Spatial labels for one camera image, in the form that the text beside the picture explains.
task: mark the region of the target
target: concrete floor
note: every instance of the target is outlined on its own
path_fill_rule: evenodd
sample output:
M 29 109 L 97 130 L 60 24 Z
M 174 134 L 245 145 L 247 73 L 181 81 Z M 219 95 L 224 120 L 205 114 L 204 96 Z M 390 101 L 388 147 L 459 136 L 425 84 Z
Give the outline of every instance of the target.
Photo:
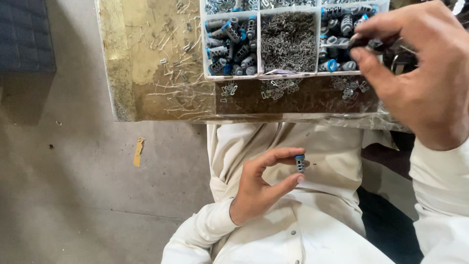
M 94 1 L 46 2 L 57 73 L 3 78 L 0 264 L 159 263 L 213 202 L 205 126 L 114 123 Z

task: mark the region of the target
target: plastic sheet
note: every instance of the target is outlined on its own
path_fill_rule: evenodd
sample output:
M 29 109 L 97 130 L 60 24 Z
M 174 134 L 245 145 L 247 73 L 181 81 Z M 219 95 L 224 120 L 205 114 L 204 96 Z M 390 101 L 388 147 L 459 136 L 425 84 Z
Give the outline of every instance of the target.
M 228 81 L 204 79 L 199 2 L 181 2 L 178 9 L 174 1 L 97 0 L 117 122 L 309 122 L 407 131 L 383 108 L 373 89 L 345 102 L 343 91 L 330 87 L 331 76 L 305 78 L 298 91 L 278 100 L 262 99 L 261 87 L 265 84 L 261 80 L 236 80 L 235 93 L 222 96 L 222 87 Z M 392 8 L 410 3 L 393 1 Z M 191 49 L 186 52 L 183 47 L 188 44 Z M 162 65 L 162 59 L 168 63 Z M 364 80 L 354 77 L 359 82 Z

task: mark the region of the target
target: white shirt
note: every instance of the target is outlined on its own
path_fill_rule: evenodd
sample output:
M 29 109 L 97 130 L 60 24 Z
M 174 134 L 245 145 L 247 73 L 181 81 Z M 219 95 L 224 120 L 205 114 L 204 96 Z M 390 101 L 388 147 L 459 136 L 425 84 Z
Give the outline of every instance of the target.
M 469 140 L 444 152 L 416 140 L 410 175 L 422 263 L 469 262 Z M 240 227 L 229 216 L 233 199 L 206 205 L 179 227 L 162 263 L 392 263 L 364 238 L 356 204 L 328 193 L 296 189 Z

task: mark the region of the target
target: plastic wrap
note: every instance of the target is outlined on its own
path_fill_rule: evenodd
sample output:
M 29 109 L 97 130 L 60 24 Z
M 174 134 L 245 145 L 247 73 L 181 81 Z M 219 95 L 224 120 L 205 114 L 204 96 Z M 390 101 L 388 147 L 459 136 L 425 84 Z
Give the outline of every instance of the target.
M 223 96 L 228 81 L 204 79 L 199 2 L 181 2 L 177 8 L 174 1 L 97 0 L 116 122 L 309 122 L 407 131 L 383 108 L 373 89 L 345 102 L 343 91 L 330 86 L 330 76 L 305 78 L 298 91 L 278 100 L 262 99 L 265 84 L 260 80 L 236 80 L 235 93 Z M 393 7 L 406 4 L 392 3 Z

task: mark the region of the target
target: hand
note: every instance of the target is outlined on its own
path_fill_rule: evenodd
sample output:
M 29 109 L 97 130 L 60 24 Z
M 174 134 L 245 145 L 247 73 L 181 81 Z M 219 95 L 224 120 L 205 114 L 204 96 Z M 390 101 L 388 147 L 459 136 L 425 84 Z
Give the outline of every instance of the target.
M 393 117 L 426 147 L 450 150 L 469 136 L 469 34 L 441 1 L 410 5 L 361 23 L 355 33 L 395 34 L 417 50 L 419 68 L 394 76 L 377 57 L 354 48 L 352 57 Z
M 282 196 L 291 192 L 304 180 L 304 175 L 301 173 L 292 174 L 274 186 L 270 186 L 262 179 L 262 173 L 267 167 L 279 163 L 296 165 L 295 156 L 301 154 L 304 154 L 304 148 L 277 148 L 244 163 L 238 194 L 230 207 L 233 223 L 243 225 L 265 214 Z M 309 164 L 308 161 L 304 161 L 305 167 Z

